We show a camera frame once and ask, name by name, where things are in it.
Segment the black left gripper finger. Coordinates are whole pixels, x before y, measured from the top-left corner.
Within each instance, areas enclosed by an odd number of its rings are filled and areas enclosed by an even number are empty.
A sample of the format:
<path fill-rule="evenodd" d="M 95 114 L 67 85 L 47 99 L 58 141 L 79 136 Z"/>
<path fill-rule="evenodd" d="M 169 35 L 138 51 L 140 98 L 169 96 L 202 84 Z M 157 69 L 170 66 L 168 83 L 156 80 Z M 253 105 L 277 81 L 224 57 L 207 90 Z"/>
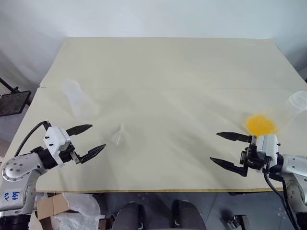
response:
<path fill-rule="evenodd" d="M 88 151 L 87 154 L 85 154 L 84 156 L 79 157 L 79 162 L 81 164 L 89 161 L 90 159 L 94 158 L 95 156 L 97 156 L 104 148 L 106 147 L 106 144 L 97 146 L 91 150 Z"/>
<path fill-rule="evenodd" d="M 81 134 L 82 132 L 85 132 L 86 130 L 90 129 L 93 125 L 90 124 L 85 124 L 85 125 L 79 125 L 79 126 L 74 126 L 72 128 L 69 128 L 66 130 L 68 136 L 74 136 Z"/>

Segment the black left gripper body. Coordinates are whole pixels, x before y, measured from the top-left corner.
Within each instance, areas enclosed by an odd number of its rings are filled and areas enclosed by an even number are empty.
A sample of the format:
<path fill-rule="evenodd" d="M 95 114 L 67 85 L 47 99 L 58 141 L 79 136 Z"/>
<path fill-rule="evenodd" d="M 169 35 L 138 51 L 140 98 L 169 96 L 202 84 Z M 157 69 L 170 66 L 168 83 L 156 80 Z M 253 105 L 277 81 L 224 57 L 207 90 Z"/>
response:
<path fill-rule="evenodd" d="M 80 163 L 79 155 L 76 154 L 75 147 L 71 142 L 67 142 L 59 148 L 59 165 L 64 165 L 69 161 Z"/>

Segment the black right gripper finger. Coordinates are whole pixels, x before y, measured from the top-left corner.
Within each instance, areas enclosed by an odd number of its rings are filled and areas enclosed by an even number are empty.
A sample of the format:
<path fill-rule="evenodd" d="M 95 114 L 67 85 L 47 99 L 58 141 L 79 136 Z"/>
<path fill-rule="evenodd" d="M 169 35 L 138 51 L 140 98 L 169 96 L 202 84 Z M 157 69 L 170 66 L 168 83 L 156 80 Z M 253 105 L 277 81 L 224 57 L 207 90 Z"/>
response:
<path fill-rule="evenodd" d="M 219 165 L 220 167 L 222 167 L 225 170 L 231 171 L 233 173 L 237 173 L 239 175 L 241 175 L 242 177 L 246 177 L 247 173 L 248 173 L 248 168 L 247 167 L 238 167 L 235 166 L 233 163 L 229 162 L 229 161 L 225 161 L 222 159 L 218 159 L 218 158 L 212 158 L 210 157 L 210 160 L 212 160 L 214 163 L 216 163 L 217 165 Z"/>
<path fill-rule="evenodd" d="M 251 136 L 235 133 L 235 132 L 218 132 L 218 136 L 231 141 L 241 141 L 245 143 L 251 143 Z"/>

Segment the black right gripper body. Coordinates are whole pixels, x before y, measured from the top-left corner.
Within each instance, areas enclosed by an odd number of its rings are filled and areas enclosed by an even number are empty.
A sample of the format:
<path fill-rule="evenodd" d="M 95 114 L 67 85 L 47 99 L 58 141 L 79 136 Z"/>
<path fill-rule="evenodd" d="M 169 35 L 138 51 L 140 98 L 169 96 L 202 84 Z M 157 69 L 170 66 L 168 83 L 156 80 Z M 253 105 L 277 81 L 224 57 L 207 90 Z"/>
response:
<path fill-rule="evenodd" d="M 241 152 L 240 164 L 245 168 L 260 170 L 266 163 L 266 155 L 257 151 L 257 136 L 251 137 L 251 143 Z"/>

